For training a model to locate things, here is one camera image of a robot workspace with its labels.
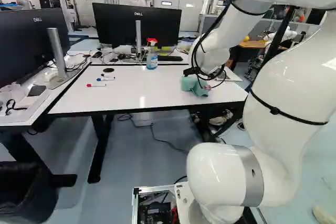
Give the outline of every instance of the red marker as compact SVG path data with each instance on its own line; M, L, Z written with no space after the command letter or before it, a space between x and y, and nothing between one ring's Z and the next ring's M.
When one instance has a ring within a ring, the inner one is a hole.
M92 88L92 87L106 87L106 84L86 84L86 87Z

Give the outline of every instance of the keyboard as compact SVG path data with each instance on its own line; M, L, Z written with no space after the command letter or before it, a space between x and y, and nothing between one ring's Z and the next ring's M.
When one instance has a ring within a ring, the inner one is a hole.
M164 56L164 55L158 55L157 57L158 61L182 61L183 58L180 56Z

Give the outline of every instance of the marker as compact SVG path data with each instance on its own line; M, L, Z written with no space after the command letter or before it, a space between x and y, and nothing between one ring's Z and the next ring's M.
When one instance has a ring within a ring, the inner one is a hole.
M112 78L97 78L97 81L114 81L115 77Z
M106 84L86 84L86 87L92 88L92 87L105 87Z

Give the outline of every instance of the black round object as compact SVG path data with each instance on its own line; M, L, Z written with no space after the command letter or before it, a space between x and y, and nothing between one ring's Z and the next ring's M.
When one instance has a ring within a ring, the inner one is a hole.
M113 72L113 71L114 71L114 68L105 68L105 69L103 70L104 73L111 73L111 72Z

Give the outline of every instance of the yellow object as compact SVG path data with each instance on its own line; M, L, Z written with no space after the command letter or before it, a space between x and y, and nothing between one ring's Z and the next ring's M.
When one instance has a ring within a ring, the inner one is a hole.
M245 37L245 39L243 40L243 42L246 42L246 41L249 41L250 40L250 37L247 35L246 37Z

